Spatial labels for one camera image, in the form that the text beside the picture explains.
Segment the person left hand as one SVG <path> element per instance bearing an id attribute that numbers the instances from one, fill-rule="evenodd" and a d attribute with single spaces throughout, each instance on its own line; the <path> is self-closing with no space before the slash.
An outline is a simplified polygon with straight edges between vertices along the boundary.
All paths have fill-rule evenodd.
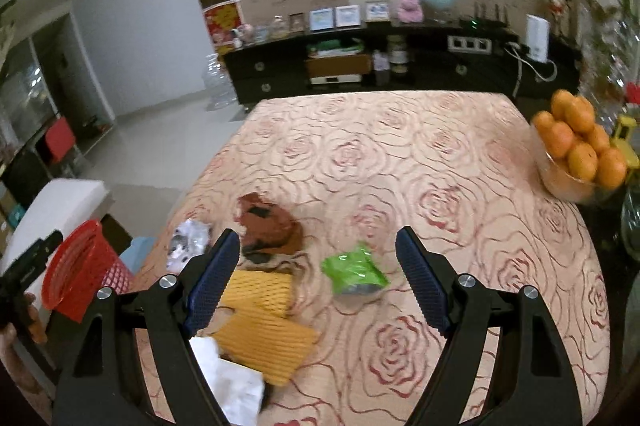
<path id="1" fill-rule="evenodd" d="M 34 302 L 36 295 L 32 293 L 25 294 L 26 302 L 28 302 L 28 315 L 32 323 L 28 326 L 30 338 L 36 345 L 43 345 L 47 342 L 46 330 L 40 319 L 40 314 Z M 17 331 L 12 323 L 6 324 L 1 329 L 1 361 L 12 377 L 13 382 L 21 389 L 26 396 L 35 396 L 42 391 L 41 385 L 36 381 L 35 377 L 30 373 L 25 362 L 15 349 L 17 342 Z"/>

